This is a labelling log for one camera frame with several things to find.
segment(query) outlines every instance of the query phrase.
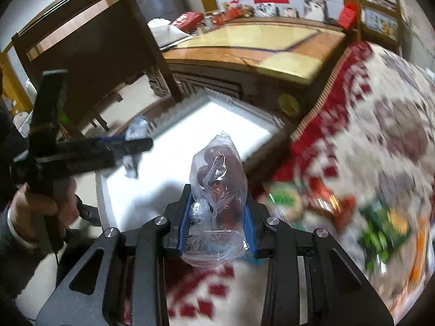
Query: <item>human hand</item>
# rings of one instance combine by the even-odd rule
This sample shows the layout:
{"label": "human hand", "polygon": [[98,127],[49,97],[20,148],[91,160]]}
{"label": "human hand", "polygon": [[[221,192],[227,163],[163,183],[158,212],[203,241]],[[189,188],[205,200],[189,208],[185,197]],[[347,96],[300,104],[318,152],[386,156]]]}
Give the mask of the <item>human hand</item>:
{"label": "human hand", "polygon": [[67,228],[78,217],[77,197],[75,196],[77,185],[73,178],[67,189],[67,200],[61,205],[45,195],[30,192],[27,184],[17,191],[10,204],[10,219],[15,231],[25,241],[36,241],[38,235],[32,225],[31,213],[38,212],[43,215],[57,215],[61,226]]}

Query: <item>tiled floor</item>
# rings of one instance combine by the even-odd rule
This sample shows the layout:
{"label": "tiled floor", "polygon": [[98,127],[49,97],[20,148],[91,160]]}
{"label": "tiled floor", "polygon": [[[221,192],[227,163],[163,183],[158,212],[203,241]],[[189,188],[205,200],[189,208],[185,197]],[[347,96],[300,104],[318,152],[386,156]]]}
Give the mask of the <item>tiled floor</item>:
{"label": "tiled floor", "polygon": [[[109,135],[142,109],[159,99],[151,90],[146,76],[124,87],[119,93],[122,95],[123,101],[112,104],[101,113],[102,118],[107,121],[110,127]],[[83,130],[83,133],[86,134],[90,130],[94,131],[91,124]],[[80,196],[84,203],[97,206],[95,174],[77,175],[75,179],[77,182],[77,195]],[[81,218],[74,222],[71,228],[78,228],[83,231],[83,234],[92,237],[97,237],[102,232],[101,228],[92,227]],[[39,310],[53,292],[56,283],[56,270],[56,260],[54,255],[51,254],[40,263],[28,286],[18,296],[17,305],[29,319],[36,318]]]}

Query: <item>triangular cutout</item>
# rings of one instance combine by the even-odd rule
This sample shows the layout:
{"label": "triangular cutout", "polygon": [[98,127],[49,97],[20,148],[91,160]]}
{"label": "triangular cutout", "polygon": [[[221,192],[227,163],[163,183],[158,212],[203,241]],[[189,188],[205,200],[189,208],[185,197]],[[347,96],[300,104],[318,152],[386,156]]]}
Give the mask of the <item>triangular cutout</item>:
{"label": "triangular cutout", "polygon": [[343,258],[335,249],[329,250],[329,258],[331,259],[335,285],[337,286],[340,294],[346,294],[360,290],[360,280],[352,272],[345,260],[343,260]]}
{"label": "triangular cutout", "polygon": [[91,295],[94,292],[103,255],[103,249],[98,249],[94,252],[92,257],[86,262],[86,265],[83,266],[71,281],[69,286],[71,290],[87,295]]}

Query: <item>shoe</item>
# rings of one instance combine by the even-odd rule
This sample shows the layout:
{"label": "shoe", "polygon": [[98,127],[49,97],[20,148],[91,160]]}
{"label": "shoe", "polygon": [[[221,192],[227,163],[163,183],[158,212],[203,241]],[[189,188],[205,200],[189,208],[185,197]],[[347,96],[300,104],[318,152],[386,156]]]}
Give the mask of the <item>shoe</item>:
{"label": "shoe", "polygon": [[100,214],[98,213],[98,208],[94,206],[85,205],[79,196],[77,196],[77,209],[79,211],[80,217],[95,227],[101,227]]}

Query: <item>silver screw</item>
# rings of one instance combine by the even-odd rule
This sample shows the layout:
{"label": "silver screw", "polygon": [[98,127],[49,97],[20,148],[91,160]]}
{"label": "silver screw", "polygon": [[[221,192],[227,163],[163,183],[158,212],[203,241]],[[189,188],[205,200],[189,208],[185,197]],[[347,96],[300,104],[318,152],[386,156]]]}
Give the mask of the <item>silver screw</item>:
{"label": "silver screw", "polygon": [[167,222],[166,217],[163,217],[162,215],[160,215],[154,219],[154,223],[157,225],[164,225],[166,222]]}
{"label": "silver screw", "polygon": [[319,229],[317,229],[316,230],[316,234],[318,236],[320,236],[321,238],[326,238],[329,235],[328,231],[325,228],[319,228]]}
{"label": "silver screw", "polygon": [[108,238],[112,238],[115,235],[118,235],[118,233],[119,233],[119,230],[117,228],[107,228],[104,231],[104,235]]}
{"label": "silver screw", "polygon": [[277,224],[279,223],[279,219],[276,218],[276,217],[268,217],[268,218],[266,219],[266,222],[267,222],[269,225],[277,225]]}

